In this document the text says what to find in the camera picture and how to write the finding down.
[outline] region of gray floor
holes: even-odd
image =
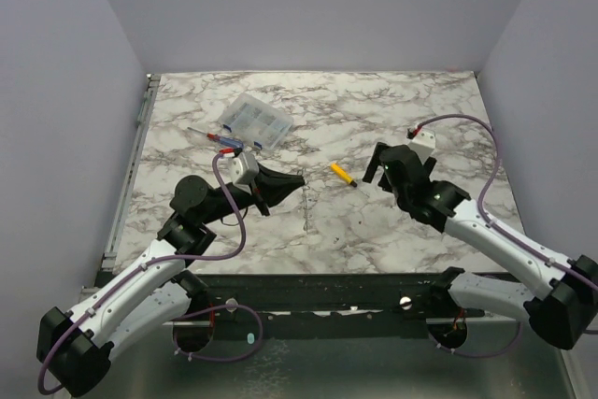
[[[174,356],[170,327],[117,360],[87,399],[531,399],[574,398],[559,351],[526,332],[506,356],[457,358],[428,340],[367,338],[268,341],[241,363],[188,362]],[[499,349],[512,323],[476,325],[464,349]],[[218,342],[221,355],[246,343]]]

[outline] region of yellow marker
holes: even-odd
[[[330,168],[332,168],[338,177],[345,181],[349,186],[357,187],[357,183],[353,180],[353,178],[350,177],[347,172],[340,168],[337,164],[331,164]]]

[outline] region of marble tabletop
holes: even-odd
[[[411,220],[377,185],[353,189],[330,170],[338,162],[360,179],[378,141],[405,142],[406,129],[423,119],[461,112],[487,119],[476,79],[462,73],[234,72],[163,75],[142,150],[115,271],[137,257],[170,216],[177,182],[190,174],[218,184],[211,160],[220,148],[187,129],[219,131],[217,118],[241,93],[291,114],[294,126],[261,164],[303,173],[306,186],[262,217],[246,218],[243,252],[224,262],[194,263],[195,273],[412,273],[448,266],[502,271],[464,243]],[[441,121],[433,178],[447,179],[477,196],[491,172],[493,149],[477,125]],[[501,171],[488,209],[521,229],[508,180]],[[234,223],[233,216],[225,222]],[[236,248],[236,226],[211,223],[218,234],[210,254]]]

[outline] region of clear plastic container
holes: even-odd
[[[218,122],[249,141],[246,143],[271,150],[291,129],[292,116],[242,93],[226,108]]]

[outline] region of gray wall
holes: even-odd
[[[526,232],[598,259],[598,0],[522,0],[479,78]],[[582,338],[593,396],[598,336]]]
[[[151,72],[476,69],[520,0],[109,0]]]
[[[0,0],[0,396],[106,244],[147,80],[107,0]]]

